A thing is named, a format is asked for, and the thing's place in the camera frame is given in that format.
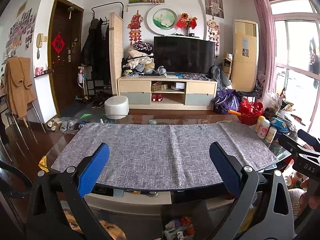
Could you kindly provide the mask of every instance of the black coat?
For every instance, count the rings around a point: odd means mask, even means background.
[[[100,18],[97,27],[89,29],[89,35],[81,51],[81,63],[92,66],[92,79],[103,80],[105,84],[109,84],[109,27],[107,27],[106,37],[103,39],[102,23]]]

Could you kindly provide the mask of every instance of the air conditioner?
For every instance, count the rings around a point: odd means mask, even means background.
[[[231,82],[236,91],[254,90],[259,55],[258,24],[235,20]]]

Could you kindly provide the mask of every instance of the television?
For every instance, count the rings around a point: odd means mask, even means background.
[[[156,69],[167,72],[209,74],[214,64],[215,43],[182,36],[154,37]]]

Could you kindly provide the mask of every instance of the vase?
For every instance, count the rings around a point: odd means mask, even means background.
[[[190,35],[190,27],[186,27],[184,29],[184,35],[189,37],[189,35]]]

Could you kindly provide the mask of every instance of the white bottle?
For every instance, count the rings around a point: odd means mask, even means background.
[[[254,129],[256,132],[259,132],[259,128],[260,128],[260,125],[261,125],[263,120],[265,120],[265,117],[263,115],[260,115],[259,118],[258,118],[256,127]]]
[[[277,129],[276,129],[275,127],[271,126],[271,127],[269,128],[268,133],[267,133],[266,141],[267,141],[268,143],[272,143],[273,138],[275,137],[276,133],[277,133]]]
[[[270,126],[270,122],[268,120],[265,119],[261,122],[259,131],[257,133],[259,138],[261,139],[265,138],[269,130],[269,126]]]

